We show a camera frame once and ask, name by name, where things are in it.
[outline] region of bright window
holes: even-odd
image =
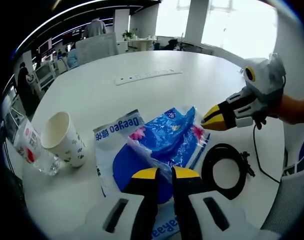
[[[269,58],[277,39],[277,12],[258,0],[210,0],[202,43],[244,59]]]
[[[155,35],[183,37],[191,0],[163,0],[158,6]]]

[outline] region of paper cup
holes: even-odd
[[[41,145],[64,162],[79,167],[86,160],[86,146],[67,112],[52,116],[41,133]]]

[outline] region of white round table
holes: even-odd
[[[173,69],[182,74],[160,76],[116,86],[115,78]],[[145,122],[172,107],[196,106],[205,114],[245,85],[240,68],[211,55],[183,51],[143,51],[99,59],[60,75],[40,102],[32,124],[41,132],[46,121],[59,111],[69,112],[89,152],[80,168],[66,166],[45,176],[23,165],[23,185],[28,212],[49,237],[82,225],[87,212],[102,198],[94,157],[93,129],[138,109]],[[257,228],[264,223],[279,185],[258,168],[252,141],[253,126],[223,132],[211,131],[206,151],[216,143],[228,143],[250,153],[256,176],[247,176],[241,194],[232,200],[244,209]],[[256,132],[262,168],[280,180],[284,159],[283,123],[268,119]],[[195,169],[200,172],[202,160]]]

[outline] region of office chair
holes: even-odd
[[[283,176],[262,230],[285,234],[304,210],[304,170]]]
[[[106,33],[89,37],[75,43],[78,65],[97,59],[118,55],[116,33]]]

